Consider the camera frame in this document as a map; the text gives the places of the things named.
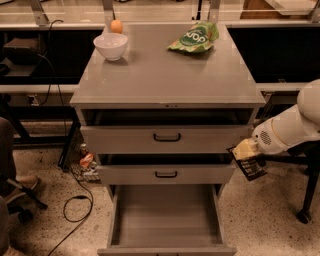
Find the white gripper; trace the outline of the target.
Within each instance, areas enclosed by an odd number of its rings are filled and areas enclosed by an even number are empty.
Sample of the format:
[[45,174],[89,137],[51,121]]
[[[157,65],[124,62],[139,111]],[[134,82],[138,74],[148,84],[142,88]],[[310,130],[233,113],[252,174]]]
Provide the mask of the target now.
[[254,140],[244,139],[232,150],[236,160],[256,156],[258,150],[266,155],[276,155],[283,151],[283,145],[273,131],[271,119],[256,126],[252,137]]

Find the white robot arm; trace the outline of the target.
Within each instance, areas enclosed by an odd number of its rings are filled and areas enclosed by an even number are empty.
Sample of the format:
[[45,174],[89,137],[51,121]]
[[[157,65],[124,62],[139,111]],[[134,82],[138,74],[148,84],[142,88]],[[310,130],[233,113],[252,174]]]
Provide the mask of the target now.
[[320,140],[320,80],[306,84],[297,103],[259,124],[252,136],[231,150],[236,160],[276,155],[308,141]]

